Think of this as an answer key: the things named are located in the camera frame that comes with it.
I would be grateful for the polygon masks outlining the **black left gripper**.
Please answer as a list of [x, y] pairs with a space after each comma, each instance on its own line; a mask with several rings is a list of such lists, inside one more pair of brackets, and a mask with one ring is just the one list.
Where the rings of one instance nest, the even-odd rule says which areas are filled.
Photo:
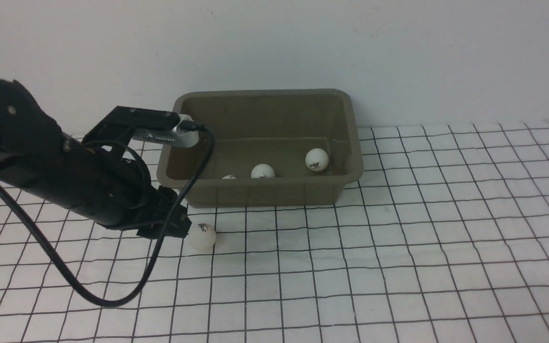
[[65, 136], [57, 156], [38, 167], [32, 194], [108, 229], [138, 229], [137, 236], [156, 240], [164, 227], [164, 237], [185, 238], [192, 225], [187, 208], [176, 205], [173, 189], [153, 187], [130, 141]]

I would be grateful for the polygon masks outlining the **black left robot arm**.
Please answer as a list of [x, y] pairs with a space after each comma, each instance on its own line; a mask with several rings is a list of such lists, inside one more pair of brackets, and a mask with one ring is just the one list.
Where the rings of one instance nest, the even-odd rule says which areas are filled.
[[175, 112], [117, 106], [79, 141], [63, 132], [18, 81], [0, 80], [0, 182], [110, 230], [156, 239], [177, 194], [151, 184], [132, 139], [172, 130]]

